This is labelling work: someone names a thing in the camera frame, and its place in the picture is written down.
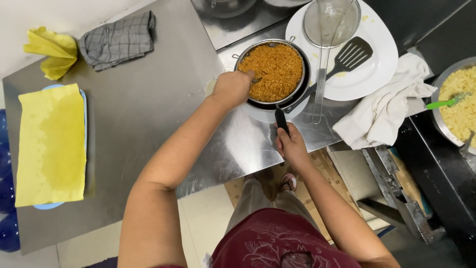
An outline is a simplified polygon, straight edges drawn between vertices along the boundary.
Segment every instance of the hand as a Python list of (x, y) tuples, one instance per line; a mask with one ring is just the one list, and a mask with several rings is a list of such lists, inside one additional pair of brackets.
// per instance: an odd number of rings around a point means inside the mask
[(285, 157), (297, 172), (312, 167), (301, 133), (292, 123), (286, 123), (288, 124), (289, 136), (284, 129), (278, 128), (276, 146), (279, 154), (281, 157)]
[(217, 83), (210, 96), (216, 98), (231, 111), (248, 99), (249, 87), (254, 76), (254, 71), (222, 73), (218, 76)]

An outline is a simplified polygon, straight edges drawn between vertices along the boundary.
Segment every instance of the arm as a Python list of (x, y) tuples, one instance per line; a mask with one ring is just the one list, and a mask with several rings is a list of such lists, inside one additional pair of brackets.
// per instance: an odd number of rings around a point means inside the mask
[(336, 246), (364, 268), (399, 268), (374, 231), (313, 166), (297, 128), (291, 123), (288, 128), (290, 136), (282, 128), (278, 129), (278, 151), (302, 176)]
[(185, 179), (225, 115), (244, 103), (254, 73), (227, 72), (212, 95), (149, 160), (129, 194), (118, 267), (187, 267), (175, 188)]

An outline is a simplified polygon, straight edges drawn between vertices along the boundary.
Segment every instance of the green spatula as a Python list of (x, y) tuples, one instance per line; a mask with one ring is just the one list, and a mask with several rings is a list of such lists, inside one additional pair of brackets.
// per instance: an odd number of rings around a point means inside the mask
[(451, 100), (447, 100), (445, 102), (429, 103), (429, 104), (426, 105), (426, 108), (429, 109), (429, 110), (432, 110), (432, 109), (436, 109), (436, 108), (439, 108), (439, 107), (445, 106), (445, 105), (448, 105), (448, 107), (451, 107), (451, 106), (455, 105), (456, 103), (462, 101), (464, 98), (466, 98), (468, 96), (471, 96), (472, 94), (473, 94), (472, 92), (459, 93), (458, 95), (456, 95)]

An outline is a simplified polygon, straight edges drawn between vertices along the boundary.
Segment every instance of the gray checkered towel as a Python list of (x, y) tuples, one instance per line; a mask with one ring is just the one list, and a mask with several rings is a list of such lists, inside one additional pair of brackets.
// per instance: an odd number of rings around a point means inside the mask
[(149, 29), (154, 27), (152, 11), (104, 24), (81, 37), (79, 50), (95, 71), (105, 70), (154, 50), (149, 33)]

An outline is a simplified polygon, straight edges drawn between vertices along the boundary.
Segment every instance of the yellow cloth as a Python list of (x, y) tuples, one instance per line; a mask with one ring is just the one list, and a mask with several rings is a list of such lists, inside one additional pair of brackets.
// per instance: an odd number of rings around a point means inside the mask
[(15, 206), (83, 199), (84, 103), (77, 84), (22, 94)]
[(45, 26), (28, 31), (30, 44), (23, 45), (23, 51), (50, 56), (44, 60), (40, 68), (45, 77), (58, 80), (76, 62), (78, 49), (71, 36), (47, 31)]

